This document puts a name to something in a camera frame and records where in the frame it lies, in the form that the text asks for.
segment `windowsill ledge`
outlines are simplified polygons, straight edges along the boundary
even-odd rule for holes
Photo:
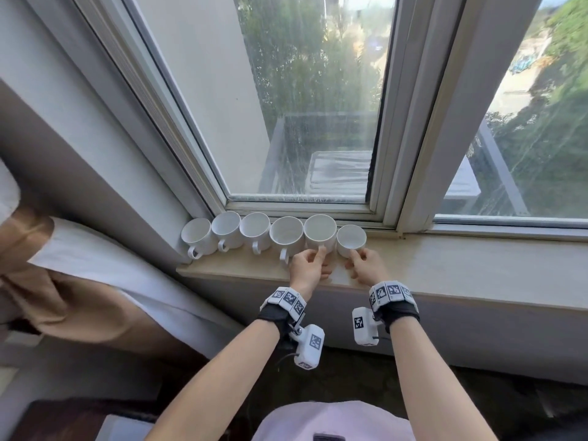
[[[489,300],[588,311],[588,244],[536,240],[491,239],[440,235],[408,235],[404,239],[370,237],[391,277],[417,296]],[[321,289],[360,292],[349,278],[345,259],[329,256],[334,268]],[[248,247],[216,252],[177,272],[185,277],[235,281],[288,281],[273,249],[255,256]]]

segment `pink shirt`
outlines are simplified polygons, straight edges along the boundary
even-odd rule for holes
[[[408,420],[361,401],[280,407],[261,422],[252,441],[312,441],[315,433],[346,441],[415,441]]]

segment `mug rim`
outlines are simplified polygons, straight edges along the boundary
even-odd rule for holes
[[[214,225],[214,223],[215,223],[215,220],[216,220],[218,217],[220,217],[220,216],[223,216],[223,215],[224,215],[224,214],[226,214],[226,213],[228,213],[228,214],[231,214],[231,215],[233,215],[233,214],[237,215],[237,216],[239,217],[239,224],[237,225],[237,227],[236,227],[235,229],[232,229],[232,230],[230,230],[230,231],[228,231],[228,232],[224,232],[224,233],[221,233],[221,232],[216,232],[214,229],[212,229],[212,226]],[[223,213],[221,213],[221,214],[218,214],[217,216],[215,216],[214,220],[212,220],[212,222],[210,223],[210,230],[211,230],[211,231],[212,231],[212,232],[213,232],[215,235],[217,235],[217,236],[227,236],[227,235],[230,235],[230,234],[232,234],[232,233],[233,233],[235,230],[239,230],[239,226],[240,226],[240,225],[241,225],[241,215],[239,215],[239,214],[238,214],[237,212],[235,212],[234,210],[225,210]]]
[[[299,235],[299,236],[298,236],[296,239],[294,239],[294,240],[290,241],[289,243],[280,243],[280,242],[277,242],[277,241],[274,239],[274,237],[273,237],[273,230],[275,229],[275,228],[274,228],[274,225],[275,225],[277,222],[279,222],[280,220],[284,219],[284,218],[291,218],[291,219],[297,220],[297,221],[298,221],[298,223],[300,223],[300,224],[302,225],[302,232],[300,233],[300,235]],[[300,238],[302,238],[303,236],[304,236],[304,224],[302,223],[302,221],[301,221],[299,218],[297,218],[297,217],[295,217],[295,216],[282,216],[282,217],[278,218],[277,220],[275,220],[275,221],[272,223],[272,225],[269,227],[269,237],[270,237],[271,241],[273,241],[275,244],[279,244],[280,246],[288,246],[288,245],[290,245],[290,244],[297,243],[297,241],[298,241],[298,240],[300,240]]]
[[[310,221],[310,219],[312,219],[315,216],[326,216],[326,217],[328,217],[331,220],[331,222],[334,224],[334,231],[331,234],[331,236],[329,236],[328,238],[325,238],[323,240],[316,240],[316,239],[308,236],[308,234],[306,233],[306,224]],[[334,236],[337,235],[338,231],[339,230],[337,230],[337,222],[334,220],[334,218],[331,215],[327,215],[325,213],[316,213],[316,214],[308,217],[306,219],[306,222],[304,223],[304,236],[307,237],[309,240],[312,240],[313,242],[316,242],[316,243],[323,243],[323,242],[329,241],[331,238],[333,238]]]
[[[198,238],[198,240],[193,240],[193,241],[187,242],[187,241],[186,241],[186,240],[183,238],[183,232],[184,232],[184,229],[186,229],[187,225],[189,225],[190,223],[192,223],[192,222],[195,222],[195,221],[200,221],[200,222],[202,222],[202,221],[207,221],[207,222],[208,222],[208,230],[206,231],[206,233],[205,233],[203,236],[201,236],[200,238]],[[201,240],[203,240],[204,238],[206,238],[206,237],[207,237],[207,236],[210,234],[210,232],[211,232],[211,231],[212,231],[212,223],[210,222],[210,220],[209,220],[208,218],[202,218],[202,217],[199,217],[199,218],[193,218],[193,219],[191,219],[189,222],[187,222],[187,223],[184,225],[184,227],[182,228],[182,231],[180,232],[180,238],[181,238],[181,239],[182,239],[182,241],[183,241],[184,243],[186,243],[186,244],[196,244],[196,243],[200,242]]]
[[[258,233],[257,235],[246,235],[245,232],[243,231],[243,228],[241,226],[243,226],[243,223],[245,222],[245,220],[247,219],[248,216],[251,215],[263,215],[267,218],[268,220],[268,227],[261,233]],[[241,232],[241,235],[243,235],[246,238],[257,238],[257,237],[261,237],[263,236],[266,232],[269,232],[270,228],[272,227],[272,222],[269,219],[269,216],[267,216],[266,214],[264,214],[263,212],[251,212],[249,214],[247,214],[244,218],[241,219],[241,222],[239,223],[239,231]]]
[[[363,231],[363,236],[364,236],[364,242],[362,244],[360,244],[359,246],[345,246],[344,244],[342,244],[342,242],[339,240],[339,232],[341,232],[341,230],[343,230],[344,228],[357,228]],[[342,226],[338,231],[337,231],[337,243],[340,244],[342,247],[344,247],[345,249],[359,249],[360,247],[364,246],[367,242],[368,242],[368,238],[367,238],[367,234],[366,231],[361,228],[360,226],[356,225],[356,224],[346,224],[344,226]]]

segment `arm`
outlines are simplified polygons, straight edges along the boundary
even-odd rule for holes
[[[390,280],[375,251],[352,251],[346,265],[367,286]],[[402,397],[418,441],[497,441],[459,381],[433,346],[419,321],[401,317],[390,336]]]
[[[290,287],[308,302],[330,269],[326,250],[304,251],[292,258]],[[273,322],[254,320],[215,356],[175,397],[151,429],[147,441],[220,438],[253,388],[279,341]]]

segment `person's left hand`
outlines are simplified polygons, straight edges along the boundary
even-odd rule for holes
[[[311,299],[321,279],[329,278],[333,270],[325,263],[327,248],[320,246],[318,251],[306,249],[290,262],[290,287],[300,293],[306,302]]]

